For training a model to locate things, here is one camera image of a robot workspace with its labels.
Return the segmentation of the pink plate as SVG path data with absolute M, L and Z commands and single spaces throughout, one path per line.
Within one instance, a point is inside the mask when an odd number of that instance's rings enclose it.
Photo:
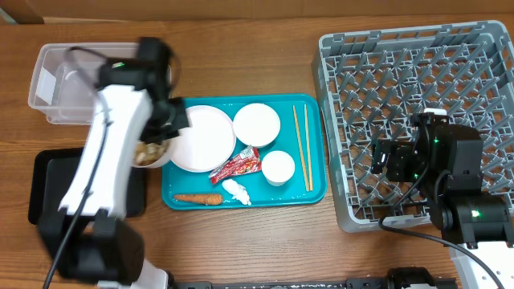
M 204 173 L 218 168 L 234 152 L 236 136 L 231 118 L 208 105 L 186 109 L 189 126 L 179 130 L 169 147 L 170 160 L 179 168 Z

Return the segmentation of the white bowl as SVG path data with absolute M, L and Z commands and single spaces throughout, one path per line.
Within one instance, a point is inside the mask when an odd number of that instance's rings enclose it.
M 266 104 L 248 104 L 235 114 L 233 129 L 245 145 L 262 148 L 279 135 L 281 128 L 277 112 Z

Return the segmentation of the white paper cup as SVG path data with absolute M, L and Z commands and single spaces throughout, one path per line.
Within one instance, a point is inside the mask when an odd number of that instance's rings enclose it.
M 293 158 L 284 151 L 272 151 L 262 159 L 262 173 L 273 186 L 284 185 L 296 170 Z

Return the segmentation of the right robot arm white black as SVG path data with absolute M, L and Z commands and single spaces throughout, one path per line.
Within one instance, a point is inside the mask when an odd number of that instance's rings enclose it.
M 513 222 L 505 201 L 482 190 L 483 139 L 475 128 L 433 112 L 413 115 L 414 141 L 372 143 L 372 173 L 409 182 L 429 206 L 440 236 L 387 226 L 381 229 L 448 247 L 465 288 L 513 286 Z

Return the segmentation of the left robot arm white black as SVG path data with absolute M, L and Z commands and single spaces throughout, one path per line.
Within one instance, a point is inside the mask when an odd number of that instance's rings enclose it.
M 173 275 L 145 257 L 143 238 L 125 221 L 129 176 L 138 141 L 157 143 L 189 125 L 182 98 L 172 98 L 173 50 L 142 37 L 131 58 L 106 57 L 92 79 L 77 70 L 96 98 L 78 168 L 59 207 L 37 224 L 55 272 L 101 288 L 173 288 Z

